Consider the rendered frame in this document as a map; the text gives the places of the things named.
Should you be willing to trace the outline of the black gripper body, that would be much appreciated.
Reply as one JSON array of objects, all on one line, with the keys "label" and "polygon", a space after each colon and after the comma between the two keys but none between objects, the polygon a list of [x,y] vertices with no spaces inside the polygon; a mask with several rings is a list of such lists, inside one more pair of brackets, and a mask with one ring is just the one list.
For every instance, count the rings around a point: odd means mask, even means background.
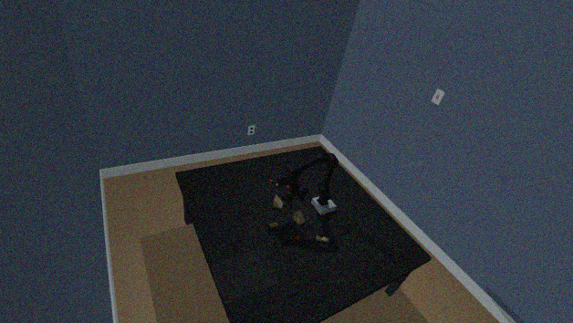
[{"label": "black gripper body", "polygon": [[[284,200],[284,201],[286,201],[286,202],[292,201],[293,196],[295,196],[295,195],[294,195],[295,189],[298,189],[298,186],[300,186],[300,184],[297,184],[297,185],[291,185],[291,184],[289,184],[288,186],[290,187],[290,191],[289,191],[289,192],[290,192],[291,194],[285,194],[285,195],[282,196],[282,200]],[[300,188],[301,188],[301,189],[302,189],[302,188],[304,189],[305,186],[301,186]]]}]

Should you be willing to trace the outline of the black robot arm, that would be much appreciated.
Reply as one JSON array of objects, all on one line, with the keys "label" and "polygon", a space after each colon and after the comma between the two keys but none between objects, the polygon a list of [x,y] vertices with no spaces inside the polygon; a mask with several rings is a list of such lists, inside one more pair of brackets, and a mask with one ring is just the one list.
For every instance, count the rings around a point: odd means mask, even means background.
[{"label": "black robot arm", "polygon": [[[320,162],[324,162],[327,165],[326,171],[325,171],[325,175],[324,175],[324,179],[322,184],[318,185],[318,190],[320,192],[320,196],[317,199],[317,201],[319,202],[319,204],[321,206],[323,205],[327,205],[328,204],[328,200],[330,200],[332,197],[329,194],[329,184],[330,184],[330,180],[332,177],[332,173],[333,170],[338,166],[339,160],[337,159],[337,157],[335,156],[334,153],[318,153],[318,155],[303,161],[301,163],[295,163],[292,164],[288,167],[288,169],[285,172],[285,176],[278,176],[277,177],[277,184],[278,187],[281,186],[286,186],[289,183],[291,185],[297,185],[298,184],[298,177],[301,176],[301,173],[320,163]],[[305,187],[304,189],[300,188],[300,186],[298,186],[298,189],[295,189],[294,195],[297,197],[300,197],[301,199],[304,199],[307,196],[307,187]]]}]

